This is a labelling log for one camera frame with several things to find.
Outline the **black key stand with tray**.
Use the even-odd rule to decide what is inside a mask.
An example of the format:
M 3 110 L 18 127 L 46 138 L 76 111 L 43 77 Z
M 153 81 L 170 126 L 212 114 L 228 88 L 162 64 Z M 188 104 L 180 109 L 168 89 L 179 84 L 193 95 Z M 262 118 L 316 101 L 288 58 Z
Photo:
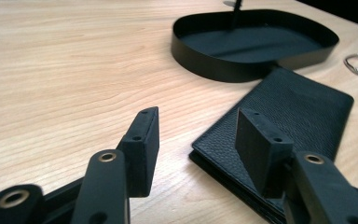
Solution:
M 276 68 L 324 62 L 339 42 L 317 21 L 276 9 L 192 14 L 172 27 L 171 53 L 186 70 L 211 80 L 242 83 Z

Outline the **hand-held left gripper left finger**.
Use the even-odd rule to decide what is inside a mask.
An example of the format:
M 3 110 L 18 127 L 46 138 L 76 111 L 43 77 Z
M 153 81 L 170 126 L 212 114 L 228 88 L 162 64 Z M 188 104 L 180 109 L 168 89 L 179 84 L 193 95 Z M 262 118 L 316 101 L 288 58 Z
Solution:
M 90 158 L 71 224 L 131 224 L 130 199 L 150 194 L 158 149 L 154 106 L 136 115 L 115 149 Z

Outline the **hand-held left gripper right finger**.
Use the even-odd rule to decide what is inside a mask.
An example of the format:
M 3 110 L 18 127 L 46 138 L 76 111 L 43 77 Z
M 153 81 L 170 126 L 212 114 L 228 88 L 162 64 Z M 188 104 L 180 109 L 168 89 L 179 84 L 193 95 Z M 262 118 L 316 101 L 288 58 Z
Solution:
M 235 148 L 257 192 L 283 198 L 287 224 L 358 224 L 358 191 L 325 156 L 293 151 L 265 116 L 238 111 Z

